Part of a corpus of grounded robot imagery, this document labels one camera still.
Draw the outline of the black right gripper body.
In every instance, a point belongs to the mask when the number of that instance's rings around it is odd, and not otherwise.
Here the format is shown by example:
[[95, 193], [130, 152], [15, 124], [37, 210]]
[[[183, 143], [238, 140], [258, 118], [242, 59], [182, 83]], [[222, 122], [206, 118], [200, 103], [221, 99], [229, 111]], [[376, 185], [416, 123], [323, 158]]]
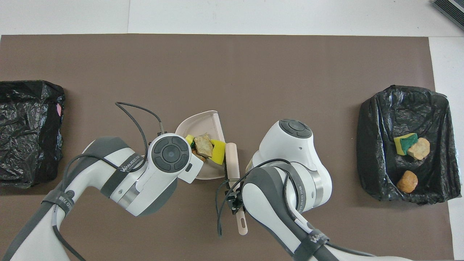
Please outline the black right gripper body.
[[242, 187], [237, 186], [231, 192], [229, 192], [231, 186], [226, 185], [225, 200], [228, 208], [230, 208], [233, 215], [236, 215], [239, 210], [244, 206], [242, 199]]

